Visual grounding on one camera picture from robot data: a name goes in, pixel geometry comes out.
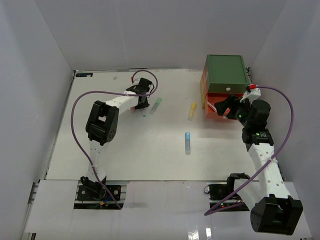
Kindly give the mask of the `green drawer box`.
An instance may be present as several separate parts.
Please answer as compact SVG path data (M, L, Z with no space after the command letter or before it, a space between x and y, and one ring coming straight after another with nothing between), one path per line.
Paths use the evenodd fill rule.
M242 94L250 84L241 55L208 54L202 75L208 93Z

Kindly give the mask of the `green cap highlighter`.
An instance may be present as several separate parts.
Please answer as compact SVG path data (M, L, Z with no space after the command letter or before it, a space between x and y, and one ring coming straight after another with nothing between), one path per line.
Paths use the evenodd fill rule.
M159 107L161 102L162 102L162 98L158 97L157 100L155 101L154 105L152 106L150 112L149 112L151 115L153 115L156 112L156 110Z

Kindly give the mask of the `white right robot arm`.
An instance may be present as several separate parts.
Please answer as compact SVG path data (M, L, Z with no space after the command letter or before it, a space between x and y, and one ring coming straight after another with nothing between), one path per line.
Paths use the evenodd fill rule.
M274 156L274 141L266 128L270 105L264 100L241 100L231 94L214 106L219 116L227 112L228 119L241 123L242 141L256 169L252 177L244 173L231 174L231 183L225 187L226 195L244 201L255 232L293 235L303 205L287 189Z

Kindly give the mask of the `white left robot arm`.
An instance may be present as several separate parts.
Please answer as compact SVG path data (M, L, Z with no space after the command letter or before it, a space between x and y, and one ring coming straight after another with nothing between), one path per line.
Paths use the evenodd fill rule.
M115 138L119 116L133 108L144 109L149 106L146 94L153 87L153 83L140 78L137 84L127 88L123 95L108 101L95 101L90 111L85 131L89 139L89 167L85 176L80 178L84 188L96 200L106 194L106 171L103 167L109 143Z

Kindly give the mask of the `yellow cap highlighter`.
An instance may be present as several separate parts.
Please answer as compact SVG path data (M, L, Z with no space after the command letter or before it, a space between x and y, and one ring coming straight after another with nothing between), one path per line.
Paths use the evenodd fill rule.
M191 120L193 119L196 106L197 106L197 104L196 104L195 102L193 102L193 103L191 104L190 109L189 109L189 113L188 113L188 116L187 116L187 120L188 120L188 121L191 121Z

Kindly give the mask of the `yellow drawer box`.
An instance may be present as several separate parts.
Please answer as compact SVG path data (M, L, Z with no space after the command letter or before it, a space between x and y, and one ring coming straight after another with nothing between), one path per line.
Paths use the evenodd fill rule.
M201 107L205 109L206 91L205 91L205 79L203 75L201 76L201 79L200 79L200 96L201 96Z

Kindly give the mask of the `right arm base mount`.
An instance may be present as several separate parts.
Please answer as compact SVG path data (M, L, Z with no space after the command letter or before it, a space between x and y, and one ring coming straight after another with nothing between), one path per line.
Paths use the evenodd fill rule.
M203 192L205 195L208 195L209 197L209 207L212 208L216 203L218 203L220 200L225 198L228 193L228 188L226 183L214 183L214 184L208 184L204 189ZM226 200L225 202L221 203L218 207L218 209L225 209L227 207L230 207L232 205L237 205L233 208L228 208L225 210L225 212L247 212L249 211L246 204L243 202L241 197L237 194L232 196L230 199Z

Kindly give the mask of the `orange drawer box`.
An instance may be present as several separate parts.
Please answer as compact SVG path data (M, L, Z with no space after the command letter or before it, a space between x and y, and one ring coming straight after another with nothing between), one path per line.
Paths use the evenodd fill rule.
M244 93L208 93L206 83L205 83L205 93L206 93L205 104L204 104L205 117L207 119L215 119L215 120L220 119L221 116L217 114L214 103L225 100L231 94L237 97L242 97L244 94Z

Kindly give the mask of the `blue cap highlighter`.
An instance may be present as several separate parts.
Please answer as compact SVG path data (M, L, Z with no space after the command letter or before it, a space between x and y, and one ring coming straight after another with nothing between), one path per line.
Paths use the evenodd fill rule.
M185 140L185 154L190 155L191 154L191 135L189 132L186 132L184 134L184 140Z

